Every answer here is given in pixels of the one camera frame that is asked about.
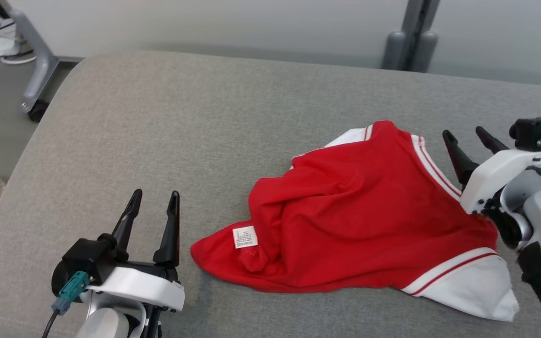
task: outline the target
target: table surface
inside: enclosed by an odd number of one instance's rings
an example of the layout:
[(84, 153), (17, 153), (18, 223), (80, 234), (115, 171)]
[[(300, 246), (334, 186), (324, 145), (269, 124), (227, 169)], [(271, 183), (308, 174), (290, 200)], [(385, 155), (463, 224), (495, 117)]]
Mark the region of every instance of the table surface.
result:
[[(350, 128), (392, 120), (423, 135), (456, 181), (443, 129), (484, 161), (490, 152), (475, 126), (511, 145), (509, 126), (536, 116), (535, 85), (167, 52), (89, 58), (60, 87), (0, 201), (0, 337), (41, 334), (61, 256), (78, 238), (112, 231), (137, 188), (144, 197), (129, 243), (137, 261), (159, 244), (171, 191), (182, 195), (178, 276), (187, 298), (183, 312), (163, 314), (165, 336), (541, 337), (541, 307), (504, 246), (520, 304), (513, 323), (391, 288), (256, 292), (208, 276), (189, 256), (196, 240), (249, 218), (257, 179), (281, 175), (292, 156)], [(75, 304), (50, 336), (73, 336), (85, 314)]]

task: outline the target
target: gray table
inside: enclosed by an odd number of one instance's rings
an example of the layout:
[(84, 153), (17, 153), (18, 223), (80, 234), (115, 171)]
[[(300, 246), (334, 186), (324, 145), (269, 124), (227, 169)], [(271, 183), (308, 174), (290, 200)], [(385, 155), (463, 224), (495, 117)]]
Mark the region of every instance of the gray table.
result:
[[(504, 247), (521, 308), (513, 323), (394, 289), (256, 292), (208, 276), (189, 255), (196, 240), (248, 218), (257, 179), (281, 175), (292, 156), (350, 128), (388, 119), (425, 136), (455, 181), (442, 129), (483, 161), (476, 125), (506, 140), (517, 118), (539, 115), (534, 85), (166, 52), (85, 60), (0, 201), (0, 337), (41, 335), (62, 254), (79, 237), (111, 231), (136, 188), (144, 191), (129, 244), (136, 260), (151, 259), (170, 192), (182, 194), (178, 275), (187, 299), (183, 312), (163, 314), (165, 337), (541, 337), (541, 307)], [(50, 336), (73, 336), (84, 314), (75, 304)]]

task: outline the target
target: red fabric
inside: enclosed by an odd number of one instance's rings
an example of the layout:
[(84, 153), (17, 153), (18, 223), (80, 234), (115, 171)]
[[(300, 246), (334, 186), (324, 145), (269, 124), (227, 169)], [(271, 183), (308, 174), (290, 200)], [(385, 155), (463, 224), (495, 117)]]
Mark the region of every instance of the red fabric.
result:
[[(293, 166), (258, 180), (251, 220), (192, 246), (201, 269), (267, 292), (402, 289), (452, 257), (495, 249), (494, 226), (464, 213), (392, 122), (376, 122), (367, 141), (314, 150)], [(236, 249), (232, 229), (250, 225), (258, 245)]]

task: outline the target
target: white wall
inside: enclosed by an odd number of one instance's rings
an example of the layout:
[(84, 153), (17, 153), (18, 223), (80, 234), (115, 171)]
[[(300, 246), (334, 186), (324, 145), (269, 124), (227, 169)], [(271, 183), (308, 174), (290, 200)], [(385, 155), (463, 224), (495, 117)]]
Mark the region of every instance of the white wall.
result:
[(541, 84), (541, 1), (441, 0), (429, 73)]
[(8, 0), (53, 53), (157, 49), (379, 67), (407, 0)]

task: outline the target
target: clothing label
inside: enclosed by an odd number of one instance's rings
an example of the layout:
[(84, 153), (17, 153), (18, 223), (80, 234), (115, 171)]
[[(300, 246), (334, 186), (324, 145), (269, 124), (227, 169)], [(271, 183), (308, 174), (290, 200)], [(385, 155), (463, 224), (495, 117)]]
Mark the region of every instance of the clothing label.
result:
[(233, 240), (236, 249), (258, 245), (258, 236), (253, 226), (233, 229)]
[(185, 287), (184, 287), (184, 286), (182, 286), (182, 285), (181, 285), (180, 283), (177, 283), (177, 282), (172, 282), (172, 285), (174, 285), (174, 286), (178, 287), (178, 288), (179, 288), (179, 289), (181, 289), (181, 290), (185, 290)]

